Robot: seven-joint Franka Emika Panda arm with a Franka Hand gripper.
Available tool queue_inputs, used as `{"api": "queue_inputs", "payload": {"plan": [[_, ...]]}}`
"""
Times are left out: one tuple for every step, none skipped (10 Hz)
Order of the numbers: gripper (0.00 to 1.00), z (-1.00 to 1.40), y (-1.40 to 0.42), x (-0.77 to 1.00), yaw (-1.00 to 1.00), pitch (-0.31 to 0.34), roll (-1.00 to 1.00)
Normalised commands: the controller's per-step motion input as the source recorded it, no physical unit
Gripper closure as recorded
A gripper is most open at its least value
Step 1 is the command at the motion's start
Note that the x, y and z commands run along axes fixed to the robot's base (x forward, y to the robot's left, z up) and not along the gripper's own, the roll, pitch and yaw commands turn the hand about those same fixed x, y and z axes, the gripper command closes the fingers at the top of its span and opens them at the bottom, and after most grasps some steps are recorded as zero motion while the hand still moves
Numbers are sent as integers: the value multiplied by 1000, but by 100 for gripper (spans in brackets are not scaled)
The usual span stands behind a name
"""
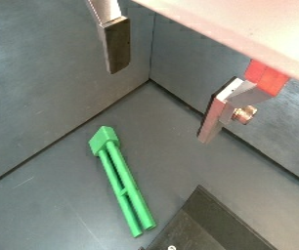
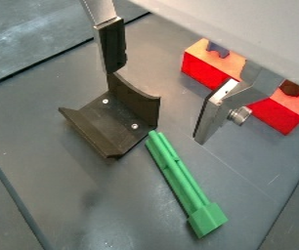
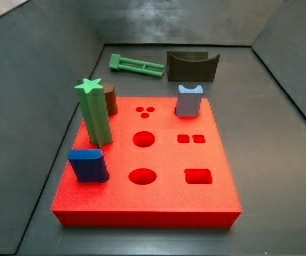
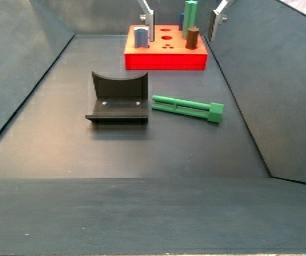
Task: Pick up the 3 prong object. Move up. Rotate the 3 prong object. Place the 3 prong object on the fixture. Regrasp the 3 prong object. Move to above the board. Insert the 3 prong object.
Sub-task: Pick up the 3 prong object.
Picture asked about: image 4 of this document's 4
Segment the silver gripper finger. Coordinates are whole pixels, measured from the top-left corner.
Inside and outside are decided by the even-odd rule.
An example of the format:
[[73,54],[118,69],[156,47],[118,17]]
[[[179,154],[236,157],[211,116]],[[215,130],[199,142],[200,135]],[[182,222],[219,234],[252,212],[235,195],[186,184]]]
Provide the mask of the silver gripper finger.
[[211,17],[210,31],[208,31],[208,37],[211,41],[215,40],[218,26],[223,20],[223,12],[228,6],[228,3],[230,3],[230,0],[222,0],[218,7],[212,10],[212,17]]
[[147,3],[147,0],[138,0],[138,3],[140,5],[140,8],[144,12],[144,21],[146,21],[146,24],[150,26],[150,31],[151,33],[154,33],[154,25],[155,25],[155,12],[154,10],[151,9],[148,3]]

